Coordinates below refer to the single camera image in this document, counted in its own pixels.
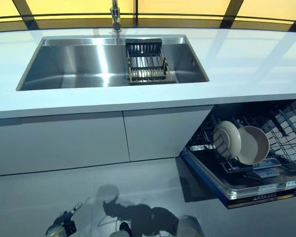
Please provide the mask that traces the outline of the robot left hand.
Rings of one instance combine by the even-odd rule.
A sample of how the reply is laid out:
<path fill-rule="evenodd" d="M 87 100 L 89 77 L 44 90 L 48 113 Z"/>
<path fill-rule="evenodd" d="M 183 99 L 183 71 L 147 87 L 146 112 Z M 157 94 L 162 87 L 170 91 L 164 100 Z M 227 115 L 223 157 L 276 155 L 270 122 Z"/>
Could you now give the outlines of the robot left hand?
<path fill-rule="evenodd" d="M 54 221 L 54 224 L 62 225 L 69 222 L 73 215 L 82 207 L 82 202 L 77 203 L 71 210 L 62 212 Z"/>

